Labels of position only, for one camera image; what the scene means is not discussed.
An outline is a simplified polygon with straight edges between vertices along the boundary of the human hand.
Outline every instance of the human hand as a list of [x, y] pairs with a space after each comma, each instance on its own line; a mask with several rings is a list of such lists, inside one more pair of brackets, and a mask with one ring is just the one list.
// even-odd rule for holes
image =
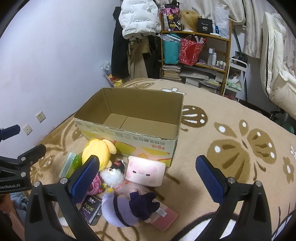
[[0, 195], [0, 210], [3, 213], [10, 213], [13, 210], [13, 201], [10, 199], [10, 194]]

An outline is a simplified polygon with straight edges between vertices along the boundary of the electrical outlet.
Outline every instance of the electrical outlet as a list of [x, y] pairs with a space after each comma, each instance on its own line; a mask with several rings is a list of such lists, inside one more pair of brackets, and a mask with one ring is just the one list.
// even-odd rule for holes
[[23, 128], [24, 132], [29, 135], [32, 132], [32, 128], [30, 127], [29, 124], [27, 124], [24, 128]]
[[39, 121], [39, 123], [41, 123], [46, 119], [45, 115], [43, 114], [43, 111], [41, 111], [38, 115], [36, 115], [36, 118]]

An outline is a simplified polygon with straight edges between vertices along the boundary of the yellow plush toy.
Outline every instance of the yellow plush toy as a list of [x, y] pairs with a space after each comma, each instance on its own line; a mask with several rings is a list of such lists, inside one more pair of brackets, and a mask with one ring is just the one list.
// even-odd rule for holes
[[110, 161], [111, 154], [116, 154], [117, 150], [115, 145], [106, 139], [91, 139], [82, 153], [82, 164], [84, 164], [91, 155], [95, 155], [99, 158], [100, 169], [99, 172], [106, 167], [111, 167]]

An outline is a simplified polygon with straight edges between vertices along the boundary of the small bottle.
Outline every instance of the small bottle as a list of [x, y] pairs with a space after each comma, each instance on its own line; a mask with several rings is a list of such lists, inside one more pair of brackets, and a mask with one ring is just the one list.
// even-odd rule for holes
[[215, 34], [215, 33], [216, 33], [216, 25], [215, 25], [215, 21], [212, 20], [212, 22], [213, 22], [213, 34]]
[[217, 53], [213, 53], [212, 65], [215, 66], [217, 62]]
[[213, 60], [213, 49], [209, 48], [209, 57], [207, 59], [207, 65], [212, 65], [212, 60]]

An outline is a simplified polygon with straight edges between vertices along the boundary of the wall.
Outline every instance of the wall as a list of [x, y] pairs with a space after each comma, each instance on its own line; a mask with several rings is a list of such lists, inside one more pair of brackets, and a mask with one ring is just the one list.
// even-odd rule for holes
[[[0, 39], [0, 127], [33, 131], [0, 143], [16, 158], [35, 146], [102, 87], [119, 0], [30, 0]], [[36, 115], [46, 119], [39, 123]]]
[[[241, 48], [244, 48], [244, 37], [245, 31], [240, 26], [235, 26], [237, 36]], [[230, 57], [234, 56], [235, 51], [238, 51], [237, 43], [232, 34], [231, 38], [231, 52]], [[248, 57], [248, 71], [246, 74], [247, 81], [247, 100], [249, 103], [267, 111], [271, 112], [275, 109], [273, 104], [268, 97], [265, 95], [260, 80], [260, 59]], [[241, 95], [241, 99], [245, 100], [244, 88]]]

